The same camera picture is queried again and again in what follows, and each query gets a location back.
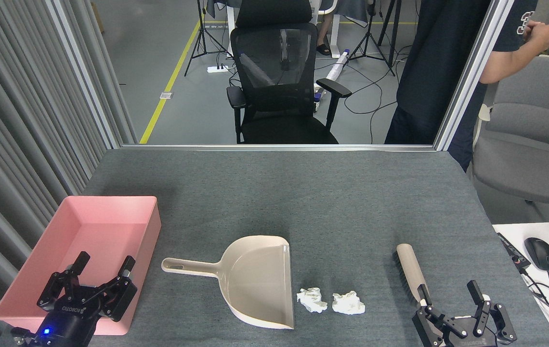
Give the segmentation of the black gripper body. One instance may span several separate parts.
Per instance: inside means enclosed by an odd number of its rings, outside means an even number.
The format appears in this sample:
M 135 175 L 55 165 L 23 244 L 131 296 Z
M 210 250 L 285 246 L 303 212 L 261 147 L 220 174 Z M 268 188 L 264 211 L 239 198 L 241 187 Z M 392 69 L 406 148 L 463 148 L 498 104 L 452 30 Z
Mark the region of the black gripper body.
M 469 334 L 463 338 L 456 334 L 445 334 L 437 341 L 436 345 L 438 347 L 496 347 L 497 338 L 494 334 L 483 334 L 482 336 Z
M 101 315 L 94 289 L 75 289 L 61 296 L 31 340 L 33 347 L 87 347 Z

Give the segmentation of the person's hand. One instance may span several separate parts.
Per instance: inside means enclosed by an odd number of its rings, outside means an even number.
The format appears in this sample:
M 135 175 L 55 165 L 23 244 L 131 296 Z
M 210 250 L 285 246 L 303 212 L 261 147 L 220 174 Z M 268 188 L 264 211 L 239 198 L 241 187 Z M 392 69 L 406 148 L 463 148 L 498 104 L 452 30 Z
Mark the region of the person's hand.
M 549 24 L 529 21 L 523 31 L 524 44 L 520 50 L 543 52 L 549 48 Z

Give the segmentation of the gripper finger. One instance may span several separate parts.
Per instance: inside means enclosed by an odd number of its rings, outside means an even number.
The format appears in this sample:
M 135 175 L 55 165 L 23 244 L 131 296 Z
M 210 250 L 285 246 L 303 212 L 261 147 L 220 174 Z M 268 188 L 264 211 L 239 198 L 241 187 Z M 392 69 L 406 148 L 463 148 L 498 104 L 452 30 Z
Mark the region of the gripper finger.
M 427 285 L 419 285 L 420 307 L 412 317 L 420 340 L 425 346 L 450 346 L 452 343 L 446 340 L 451 334 L 456 338 L 468 337 L 468 332 L 462 329 L 462 325 L 455 323 L 455 318 L 446 318 L 439 310 L 431 305 L 431 298 Z
M 83 272 L 89 260 L 90 255 L 86 251 L 81 251 L 68 269 L 63 272 L 53 272 L 37 300 L 37 306 L 44 310 L 52 310 L 61 291 L 65 291 L 65 294 L 73 297 L 74 291 L 80 288 L 78 276 Z
M 492 303 L 490 297 L 483 294 L 477 282 L 471 280 L 467 288 L 477 310 L 472 317 L 472 329 L 468 336 L 470 344 L 511 344 L 517 340 L 517 334 L 510 321 L 506 308 L 501 303 Z M 486 333 L 488 317 L 491 316 L 496 332 Z
M 99 314 L 113 321 L 123 318 L 129 304 L 137 292 L 137 287 L 130 279 L 130 272 L 135 264 L 135 259 L 128 255 L 125 257 L 118 275 L 95 288 L 94 294 L 89 300 L 95 299 L 99 303 Z

